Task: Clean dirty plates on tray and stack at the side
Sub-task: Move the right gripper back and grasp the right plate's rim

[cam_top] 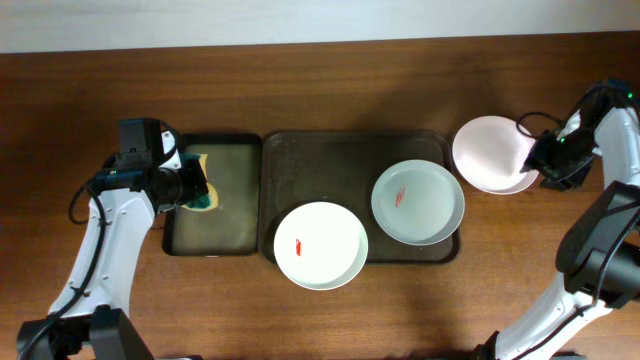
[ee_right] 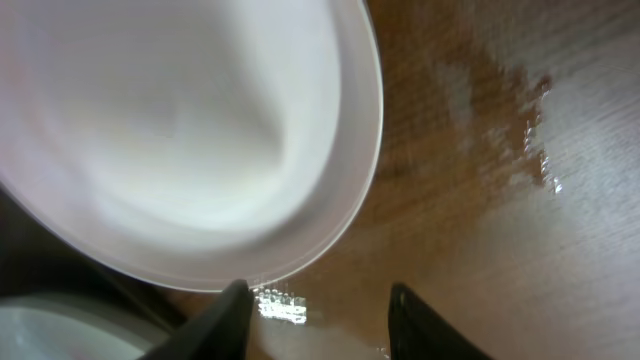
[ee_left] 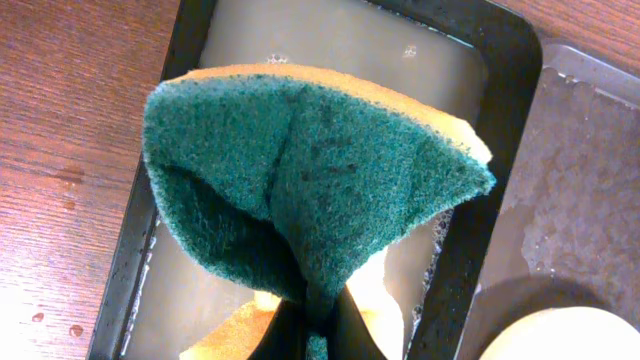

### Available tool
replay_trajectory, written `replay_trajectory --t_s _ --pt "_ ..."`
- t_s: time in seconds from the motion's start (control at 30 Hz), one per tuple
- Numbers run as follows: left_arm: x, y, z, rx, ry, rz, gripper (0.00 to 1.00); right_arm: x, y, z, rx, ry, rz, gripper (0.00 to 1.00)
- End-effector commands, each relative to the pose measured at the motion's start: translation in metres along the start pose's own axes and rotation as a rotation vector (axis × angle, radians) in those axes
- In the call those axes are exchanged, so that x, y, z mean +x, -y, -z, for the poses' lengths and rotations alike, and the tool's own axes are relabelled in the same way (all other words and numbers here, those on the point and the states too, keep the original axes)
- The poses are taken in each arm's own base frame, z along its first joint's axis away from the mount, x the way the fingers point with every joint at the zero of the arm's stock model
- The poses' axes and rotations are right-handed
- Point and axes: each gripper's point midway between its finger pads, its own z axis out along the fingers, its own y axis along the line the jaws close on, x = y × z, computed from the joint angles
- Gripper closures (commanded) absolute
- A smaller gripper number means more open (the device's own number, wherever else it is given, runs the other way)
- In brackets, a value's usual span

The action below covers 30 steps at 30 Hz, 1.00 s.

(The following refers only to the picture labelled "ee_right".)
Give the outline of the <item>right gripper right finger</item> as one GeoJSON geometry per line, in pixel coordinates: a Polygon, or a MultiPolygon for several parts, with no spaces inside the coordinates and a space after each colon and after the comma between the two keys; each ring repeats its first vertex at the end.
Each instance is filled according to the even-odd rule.
{"type": "Polygon", "coordinates": [[[392,360],[491,360],[404,283],[391,288],[388,332],[392,360]]]}

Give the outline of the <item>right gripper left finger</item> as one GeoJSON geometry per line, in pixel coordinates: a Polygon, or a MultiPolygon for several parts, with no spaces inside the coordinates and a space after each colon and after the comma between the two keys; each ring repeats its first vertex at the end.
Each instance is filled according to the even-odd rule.
{"type": "Polygon", "coordinates": [[[139,360],[244,360],[254,301],[245,280],[233,281],[199,317],[139,360]]]}

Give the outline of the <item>white plate top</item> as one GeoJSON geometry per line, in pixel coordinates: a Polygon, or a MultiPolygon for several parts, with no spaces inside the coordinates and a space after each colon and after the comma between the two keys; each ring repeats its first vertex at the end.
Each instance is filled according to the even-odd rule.
{"type": "Polygon", "coordinates": [[[363,0],[5,0],[1,185],[132,277],[218,292],[322,256],[372,183],[363,0]]]}

